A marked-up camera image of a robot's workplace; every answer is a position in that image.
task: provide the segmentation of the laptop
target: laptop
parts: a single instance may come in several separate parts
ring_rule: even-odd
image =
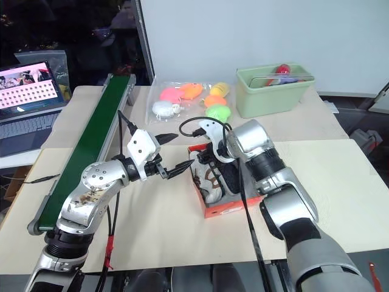
[[[48,62],[0,69],[0,157],[39,149],[65,105]]]

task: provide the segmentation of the red tag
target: red tag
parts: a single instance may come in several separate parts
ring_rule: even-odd
[[[113,249],[114,249],[114,236],[110,235],[108,236],[107,246],[105,248],[104,266],[111,269],[113,269],[113,267],[111,267],[110,264],[111,254]]]
[[[374,263],[369,263],[369,269],[370,269],[370,274],[371,277],[373,278],[373,283],[374,283],[374,289],[376,292],[384,292],[381,286],[381,283],[379,282],[379,279],[376,275],[376,271],[374,269]]]

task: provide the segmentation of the green plastic bin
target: green plastic bin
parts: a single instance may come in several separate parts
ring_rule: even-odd
[[[238,69],[236,76],[236,108],[243,118],[290,111],[297,105],[304,92],[314,84],[314,77],[298,64],[288,64],[291,75],[304,76],[308,81],[283,85],[265,86],[267,76],[274,75],[281,64]]]

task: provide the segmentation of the black cable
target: black cable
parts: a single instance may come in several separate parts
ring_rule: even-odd
[[[117,112],[119,118],[119,155],[123,155],[123,129],[122,129],[122,119],[119,113],[121,113],[121,111]]]
[[[120,199],[120,192],[118,192],[117,195],[116,195],[115,213],[114,213],[114,221],[113,221],[113,224],[112,224],[112,233],[111,233],[111,235],[115,235],[117,211],[119,209],[119,199]]]
[[[269,276],[267,275],[267,272],[266,272],[265,262],[263,261],[260,244],[258,243],[258,239],[256,237],[253,221],[251,220],[251,216],[249,214],[249,209],[247,207],[247,200],[246,200],[246,193],[244,191],[244,180],[243,180],[243,173],[242,173],[242,169],[241,169],[241,163],[240,163],[239,159],[237,159],[236,161],[238,163],[238,170],[239,170],[239,186],[241,189],[241,198],[242,198],[244,210],[246,211],[247,222],[249,224],[251,240],[252,240],[252,243],[254,246],[256,260],[258,262],[258,267],[260,269],[260,273],[261,273],[261,277],[262,277],[263,288],[264,288],[265,292],[270,292],[270,291],[272,291],[272,289],[270,287]]]
[[[115,203],[115,212],[114,212],[114,219],[112,222],[112,227],[111,227],[111,211],[109,210],[109,206],[107,207],[107,215],[108,215],[108,235],[113,236],[115,235],[115,228],[116,228],[116,219],[117,219],[117,212],[119,209],[119,199],[120,199],[120,192],[117,193],[116,195],[116,203]],[[108,267],[104,266],[102,273],[100,275],[100,278],[98,280],[98,284],[96,287],[95,292],[102,292],[104,289],[105,281],[108,276]]]
[[[185,137],[194,137],[193,133],[187,134],[187,133],[182,131],[182,127],[193,120],[211,120],[213,122],[216,122],[216,123],[222,125],[223,126],[223,147],[224,147],[224,151],[227,153],[227,140],[225,138],[225,129],[227,129],[227,132],[232,130],[232,127],[229,123],[222,123],[218,119],[214,119],[212,117],[191,117],[190,119],[187,119],[180,124],[180,127],[178,128],[178,130],[181,133],[181,135],[183,135]]]
[[[192,120],[212,120],[212,121],[214,121],[214,122],[216,122],[224,127],[229,127],[229,129],[228,129],[229,131],[232,130],[232,127],[229,123],[222,123],[218,119],[214,119],[212,117],[191,117],[190,119],[187,119],[180,124],[180,127],[178,128],[178,130],[180,131],[181,135],[183,135],[185,137],[193,137],[193,134],[187,134],[187,133],[182,131],[182,127],[184,125],[186,125],[187,123],[191,122]]]
[[[108,235],[112,234],[112,224],[111,224],[111,210],[107,206],[107,216],[108,216]]]
[[[57,174],[57,175],[49,175],[49,176],[45,176],[43,178],[38,178],[38,179],[34,179],[33,181],[24,181],[23,184],[36,184],[36,183],[41,183],[43,181],[48,181],[52,178],[56,178],[57,176],[60,176],[60,174]],[[14,179],[14,180],[17,180],[17,181],[23,181],[25,180],[25,178],[11,178],[9,176],[5,176],[5,175],[1,175],[2,178],[6,178],[6,179]]]
[[[0,188],[2,188],[3,190],[7,191],[8,187],[10,184],[5,184],[4,186],[0,185]]]
[[[119,118],[119,155],[123,155],[123,127],[122,127],[122,119],[127,123],[127,125],[130,127],[135,127],[133,123],[131,123],[121,111],[117,111],[117,115]],[[107,206],[107,216],[108,216],[108,237],[113,236],[115,234],[116,229],[116,220],[117,220],[117,212],[119,209],[119,199],[120,199],[120,192],[116,195],[116,203],[115,203],[115,212],[114,212],[114,219],[111,221],[111,211],[109,209],[109,206]],[[95,289],[95,292],[102,292],[104,289],[105,281],[108,276],[108,269],[109,267],[105,265],[102,269],[102,273],[100,274],[100,277],[98,279],[98,283]]]

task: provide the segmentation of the robotic arm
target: robotic arm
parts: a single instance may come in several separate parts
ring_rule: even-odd
[[[79,291],[84,278],[81,267],[111,198],[131,181],[144,181],[155,174],[170,179],[184,172],[193,162],[185,161],[172,170],[163,168],[160,145],[178,135],[154,137],[133,124],[129,126],[132,134],[127,145],[129,157],[119,155],[115,160],[95,162],[84,169],[80,183],[63,204],[55,229],[46,233],[47,245],[25,291]]]
[[[369,281],[340,245],[318,226],[317,208],[293,170],[286,167],[264,128],[256,121],[229,131],[223,146],[218,123],[200,122],[221,162],[239,159],[249,169],[264,199],[260,210],[269,232],[286,244],[297,291],[371,291]]]
[[[251,172],[256,188],[265,196],[260,210],[269,232],[285,241],[288,266],[298,291],[374,292],[339,244],[319,228],[313,200],[256,120],[227,134],[216,122],[203,120],[199,124],[201,128],[192,136],[209,137],[219,161],[239,159]],[[170,179],[192,163],[183,162],[170,171],[161,166],[160,145],[177,135],[153,137],[144,130],[130,132],[128,158],[96,162],[83,171],[78,187],[63,204],[55,229],[45,236],[47,245],[26,291],[79,291],[84,277],[80,269],[110,199],[130,181],[157,173]]]

